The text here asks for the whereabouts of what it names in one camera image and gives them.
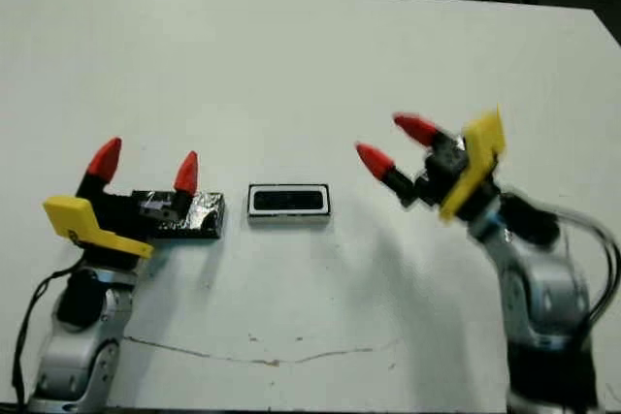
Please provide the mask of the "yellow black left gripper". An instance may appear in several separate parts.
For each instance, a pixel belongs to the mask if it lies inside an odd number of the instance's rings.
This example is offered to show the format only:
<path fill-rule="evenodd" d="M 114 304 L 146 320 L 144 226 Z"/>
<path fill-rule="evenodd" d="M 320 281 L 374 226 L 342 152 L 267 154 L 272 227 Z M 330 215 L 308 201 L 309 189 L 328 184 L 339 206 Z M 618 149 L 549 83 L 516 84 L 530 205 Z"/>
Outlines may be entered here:
<path fill-rule="evenodd" d="M 122 139 L 111 138 L 89 162 L 77 196 L 51 196 L 44 210 L 57 235 L 82 249 L 82 261 L 97 267 L 135 267 L 152 255 L 159 227 L 178 220 L 170 208 L 143 207 L 133 197 L 100 195 L 118 166 Z M 185 206 L 196 194 L 198 155 L 191 150 L 174 183 L 174 206 Z"/>

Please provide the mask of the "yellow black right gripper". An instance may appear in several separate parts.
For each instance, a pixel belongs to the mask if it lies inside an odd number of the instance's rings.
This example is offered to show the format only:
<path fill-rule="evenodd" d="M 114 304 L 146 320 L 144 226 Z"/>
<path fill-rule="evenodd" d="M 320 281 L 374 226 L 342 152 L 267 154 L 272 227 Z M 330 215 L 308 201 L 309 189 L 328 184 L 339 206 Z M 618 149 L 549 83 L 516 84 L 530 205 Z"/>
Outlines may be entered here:
<path fill-rule="evenodd" d="M 427 149 L 424 169 L 414 181 L 378 148 L 357 143 L 355 149 L 373 177 L 402 199 L 403 207 L 422 201 L 436 207 L 446 223 L 469 223 L 499 195 L 493 173 L 506 139 L 498 110 L 467 123 L 458 135 L 418 114 L 394 114 L 393 121 Z"/>

